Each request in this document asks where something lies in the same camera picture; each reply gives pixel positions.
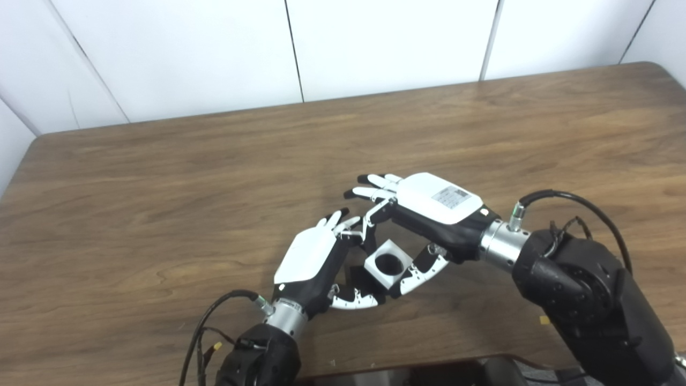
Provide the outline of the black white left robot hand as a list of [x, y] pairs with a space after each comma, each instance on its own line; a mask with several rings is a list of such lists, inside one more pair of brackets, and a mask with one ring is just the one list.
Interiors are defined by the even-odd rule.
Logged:
[[273, 301], [296, 303], [309, 320], [330, 307], [365, 309], [386, 303], [385, 295], [360, 288], [339, 285], [333, 290], [348, 252], [364, 240], [362, 232], [354, 230], [363, 218], [345, 219], [348, 213], [342, 208], [294, 237], [273, 278]]

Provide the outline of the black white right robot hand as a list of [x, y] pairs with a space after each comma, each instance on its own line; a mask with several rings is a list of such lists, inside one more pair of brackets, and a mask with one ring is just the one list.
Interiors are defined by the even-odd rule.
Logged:
[[500, 220], [480, 196], [430, 173], [402, 178], [394, 174], [363, 174], [359, 185], [345, 191], [345, 199], [374, 203], [362, 219], [362, 248], [377, 251], [376, 227], [391, 220], [429, 241], [422, 256], [385, 291], [396, 299], [433, 278], [449, 262], [478, 261], [482, 239]]

